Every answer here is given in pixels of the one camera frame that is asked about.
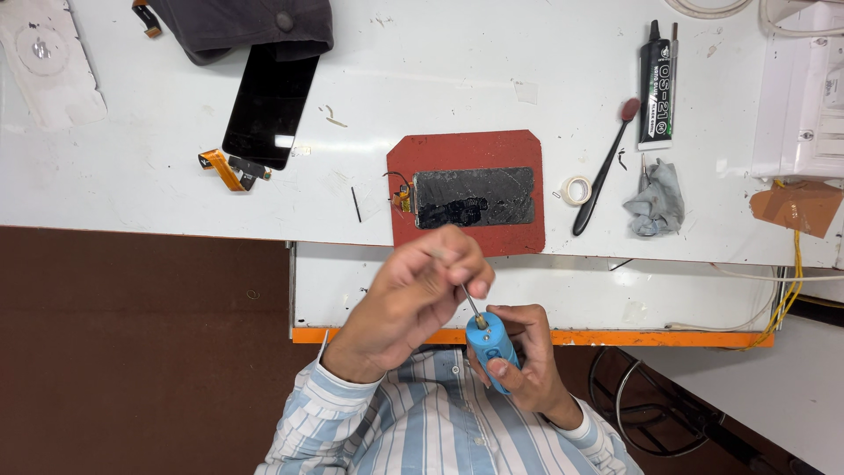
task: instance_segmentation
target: cleaning rag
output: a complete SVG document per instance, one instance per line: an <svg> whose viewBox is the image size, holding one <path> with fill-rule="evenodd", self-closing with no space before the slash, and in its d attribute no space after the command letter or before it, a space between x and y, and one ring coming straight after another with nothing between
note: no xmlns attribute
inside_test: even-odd
<svg viewBox="0 0 844 475"><path fill-rule="evenodd" d="M657 165L651 165L648 177L651 185L624 204L628 211L636 213L633 232L649 238L679 231L685 219L685 205L674 164L657 158Z"/></svg>

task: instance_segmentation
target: shirt button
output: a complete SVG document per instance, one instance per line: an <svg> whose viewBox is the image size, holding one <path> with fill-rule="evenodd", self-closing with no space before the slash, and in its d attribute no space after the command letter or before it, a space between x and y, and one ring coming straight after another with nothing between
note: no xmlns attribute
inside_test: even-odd
<svg viewBox="0 0 844 475"><path fill-rule="evenodd" d="M275 15L275 24L279 26L279 30L288 33L293 30L293 17L287 12L280 12Z"/></svg>

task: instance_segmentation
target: yellow cable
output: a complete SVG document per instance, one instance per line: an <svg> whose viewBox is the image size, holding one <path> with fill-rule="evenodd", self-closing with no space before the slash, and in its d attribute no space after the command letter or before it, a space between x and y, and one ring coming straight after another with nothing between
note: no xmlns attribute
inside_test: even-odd
<svg viewBox="0 0 844 475"><path fill-rule="evenodd" d="M785 188L785 185L782 184L780 180L774 180L774 183L781 188ZM800 254L800 231L796 229L794 230L794 276L803 277L803 256ZM737 350L740 352L747 351L750 348L759 346L761 343L767 340L769 336L773 335L774 330L777 328L777 326L779 326L780 322L782 322L782 319L785 318L786 314L788 313L788 310L794 304L794 301L797 300L797 297L800 294L800 290L802 288L802 282L792 282L791 285L788 287L788 291L786 292L785 296L782 298L782 300L780 300L780 303L776 306L776 309L771 313L771 319L768 320L768 325L765 327L759 337L756 338L756 341L744 348L733 348L733 350ZM780 309L782 308L783 304L785 304L785 308L782 310L782 312L780 312Z"/></svg>
<svg viewBox="0 0 844 475"><path fill-rule="evenodd" d="M824 307L844 308L844 303L832 302L830 300L826 300L825 298L815 298L810 297L808 295L801 295L800 297L797 297L797 300L802 300L804 302L809 303L816 303L818 305L823 305Z"/></svg>

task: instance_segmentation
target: gray fabric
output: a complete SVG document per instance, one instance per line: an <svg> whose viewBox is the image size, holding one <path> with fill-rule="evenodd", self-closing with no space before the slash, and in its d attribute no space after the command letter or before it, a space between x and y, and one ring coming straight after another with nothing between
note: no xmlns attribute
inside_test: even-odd
<svg viewBox="0 0 844 475"><path fill-rule="evenodd" d="M334 47L328 0L148 2L200 66L236 46L267 44L276 61L319 56Z"/></svg>
<svg viewBox="0 0 844 475"><path fill-rule="evenodd" d="M649 238L679 231L685 219L685 204L674 164L657 158L657 165L651 165L648 176L651 186L624 204L628 211L636 213L633 232Z"/></svg>

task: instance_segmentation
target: black glue tube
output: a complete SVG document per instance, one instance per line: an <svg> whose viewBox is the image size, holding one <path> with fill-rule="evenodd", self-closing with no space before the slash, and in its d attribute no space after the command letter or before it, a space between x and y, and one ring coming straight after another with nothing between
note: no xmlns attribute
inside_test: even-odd
<svg viewBox="0 0 844 475"><path fill-rule="evenodd" d="M651 38L639 51L641 111L639 150L671 146L671 41L659 37L651 22Z"/></svg>

